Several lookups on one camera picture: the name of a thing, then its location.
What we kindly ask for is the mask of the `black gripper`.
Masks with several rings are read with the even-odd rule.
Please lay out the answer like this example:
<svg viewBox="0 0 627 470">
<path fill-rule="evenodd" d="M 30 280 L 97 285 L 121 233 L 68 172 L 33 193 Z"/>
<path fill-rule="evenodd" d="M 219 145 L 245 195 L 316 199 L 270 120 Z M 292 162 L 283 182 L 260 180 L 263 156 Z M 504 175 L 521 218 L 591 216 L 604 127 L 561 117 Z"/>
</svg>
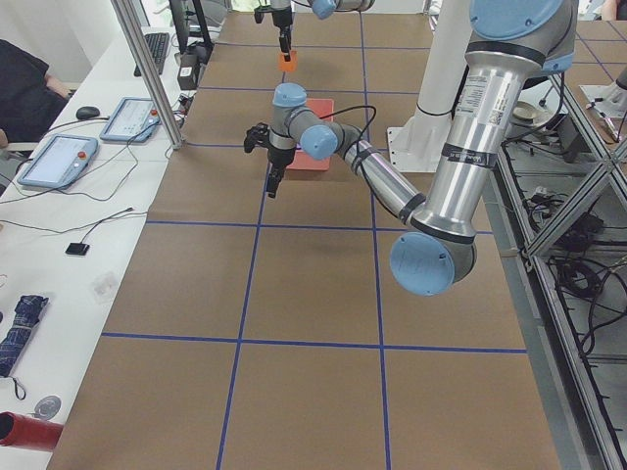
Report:
<svg viewBox="0 0 627 470">
<path fill-rule="evenodd" d="M 293 24 L 293 11 L 291 8 L 275 9 L 272 13 L 273 24 L 280 28 L 279 45 L 285 62 L 291 62 L 291 26 Z"/>
<path fill-rule="evenodd" d="M 267 158 L 272 168 L 266 179 L 265 191 L 270 198 L 275 198 L 284 176 L 284 168 L 294 161 L 295 148 L 281 149 L 270 145 L 267 150 Z"/>
</svg>

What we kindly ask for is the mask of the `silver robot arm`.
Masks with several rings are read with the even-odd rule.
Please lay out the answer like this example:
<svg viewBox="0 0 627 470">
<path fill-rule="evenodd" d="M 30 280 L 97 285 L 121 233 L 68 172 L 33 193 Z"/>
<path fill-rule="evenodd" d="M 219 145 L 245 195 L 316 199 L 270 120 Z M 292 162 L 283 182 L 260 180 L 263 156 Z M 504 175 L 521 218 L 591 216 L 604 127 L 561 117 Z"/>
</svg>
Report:
<svg viewBox="0 0 627 470">
<path fill-rule="evenodd" d="M 308 1 L 307 6 L 320 19 L 325 20 L 336 12 L 364 12 L 369 10 L 375 1 L 371 0 L 314 0 Z M 278 42 L 280 59 L 287 64 L 292 61 L 292 28 L 294 14 L 291 1 L 270 0 L 264 1 L 254 11 L 257 24 L 260 24 L 265 15 L 270 14 L 272 23 L 278 28 Z"/>
<path fill-rule="evenodd" d="M 339 156 L 408 228 L 390 254 L 396 281 L 420 296 L 447 291 L 474 266 L 472 218 L 525 82 L 571 66 L 576 10 L 573 1 L 470 4 L 468 73 L 428 194 L 417 191 L 357 127 L 318 117 L 301 85 L 279 84 L 259 141 L 270 164 L 267 194 L 276 195 L 297 150 L 316 160 Z"/>
</svg>

